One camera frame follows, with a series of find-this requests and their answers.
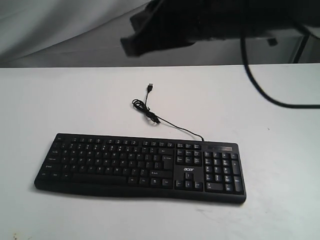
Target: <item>acer logo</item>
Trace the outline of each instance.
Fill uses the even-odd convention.
[[[194,168],[187,168],[187,167],[185,167],[184,169],[183,169],[183,171],[189,171],[189,172],[192,172],[194,170]]]

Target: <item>black cable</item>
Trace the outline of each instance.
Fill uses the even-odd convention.
[[[246,47],[246,10],[247,10],[247,1],[243,0],[243,22],[242,22],[242,31],[241,31],[241,38],[240,38],[240,47],[241,47],[241,57],[242,57],[242,63],[245,69],[245,72],[252,83],[252,85],[255,87],[255,89],[264,97],[267,101],[269,101],[272,104],[275,104],[277,106],[287,108],[287,109],[320,109],[320,104],[289,104],[285,102],[278,101],[268,94],[259,86],[256,79],[254,78],[250,67],[249,67],[249,61],[247,56],[247,47]]]
[[[180,129],[180,130],[183,130],[183,131],[186,131],[188,133],[191,133],[199,138],[201,138],[202,141],[204,141],[205,139],[201,136],[201,135],[198,135],[188,129],[185,129],[185,128],[182,128],[182,127],[179,127],[177,125],[174,125],[173,123],[163,119],[162,117],[159,117],[157,116],[156,114],[154,114],[152,111],[150,111],[150,108],[147,106],[147,99],[148,99],[148,95],[149,93],[151,92],[153,86],[149,84],[148,88],[147,88],[147,93],[146,93],[146,97],[145,97],[145,102],[139,100],[139,99],[134,99],[132,101],[132,104],[133,106],[141,113],[145,114],[148,118],[150,118],[154,123],[157,123],[157,124],[160,124],[160,120],[161,119],[162,121],[174,126],[175,128],[177,129]]]

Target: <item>computer keyboard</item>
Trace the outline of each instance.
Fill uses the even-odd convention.
[[[246,200],[238,145],[209,141],[58,133],[34,185],[90,196]]]

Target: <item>space bar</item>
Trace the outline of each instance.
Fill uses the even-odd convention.
[[[74,183],[103,184],[103,185],[126,185],[125,176],[90,175],[75,173],[71,180]]]

